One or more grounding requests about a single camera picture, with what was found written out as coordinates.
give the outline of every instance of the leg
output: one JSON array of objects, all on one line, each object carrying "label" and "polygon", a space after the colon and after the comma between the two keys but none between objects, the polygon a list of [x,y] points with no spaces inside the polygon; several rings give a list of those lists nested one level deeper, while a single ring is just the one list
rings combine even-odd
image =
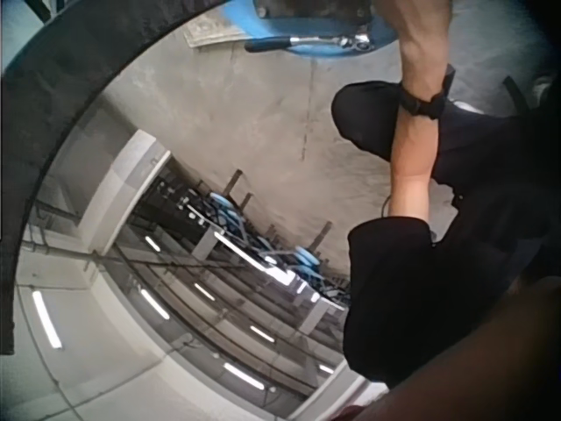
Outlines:
[{"label": "leg", "polygon": [[[363,82],[341,89],[331,111],[342,137],[389,161],[398,107],[397,84]],[[448,103],[440,121],[433,178],[463,192],[482,177],[495,175],[499,168],[511,167],[511,155],[518,151],[521,138],[518,125],[517,118],[490,117]]]}]

